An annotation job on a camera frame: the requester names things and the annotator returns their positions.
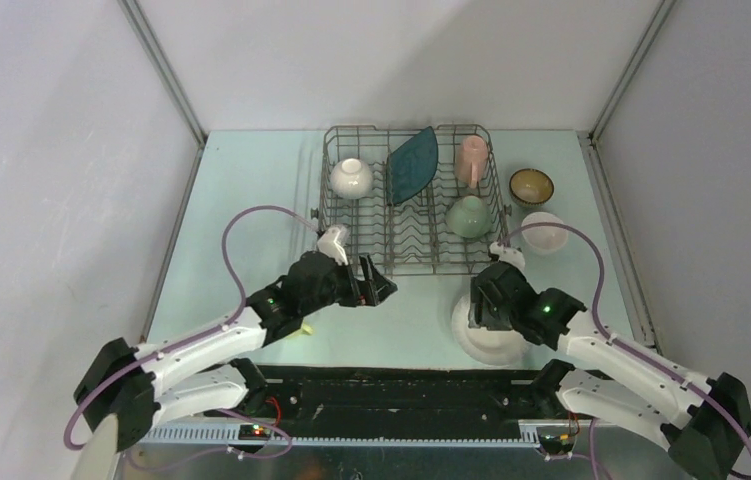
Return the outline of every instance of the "yellow bowl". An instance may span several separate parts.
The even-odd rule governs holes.
[[[510,195],[523,207],[539,207],[555,193],[548,175],[534,168],[523,168],[510,177]]]

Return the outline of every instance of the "white wall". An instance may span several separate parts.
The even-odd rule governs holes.
[[[751,2],[679,2],[601,153],[666,352],[751,399]]]
[[[194,151],[116,2],[0,1],[0,478],[68,477],[71,394],[138,335]]]
[[[658,0],[143,6],[204,126],[589,129]]]

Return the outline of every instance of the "metal wire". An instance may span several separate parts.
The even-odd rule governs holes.
[[[358,255],[370,255],[386,275],[469,275],[490,262],[487,248],[507,234],[501,189],[490,133],[480,125],[441,125],[434,129],[439,164],[433,181],[401,205],[388,204],[390,155],[419,129],[379,129],[367,125],[341,125],[325,133],[322,182],[319,194],[319,226],[349,225],[346,250],[357,266]],[[489,147],[487,171],[470,189],[454,174],[455,157],[469,135],[483,138]],[[346,158],[359,158],[373,173],[373,191],[360,200],[338,197],[329,185],[334,166]],[[493,217],[485,236],[465,240],[446,228],[449,208],[461,197],[473,194],[484,200]]]

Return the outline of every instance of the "red wire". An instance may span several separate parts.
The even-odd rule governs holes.
[[[281,405],[275,397],[267,398],[266,403],[275,407],[275,426],[277,427],[281,423]]]
[[[570,436],[574,437],[581,433],[581,424],[578,423],[578,415],[575,412],[569,412],[569,416],[572,418],[573,421],[575,421],[575,425],[578,427],[578,429],[575,431],[575,433],[570,433]]]

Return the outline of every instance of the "light green cup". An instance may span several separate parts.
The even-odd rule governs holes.
[[[446,213],[446,226],[463,238],[478,238],[490,231],[493,219],[484,200],[467,195],[458,200]]]

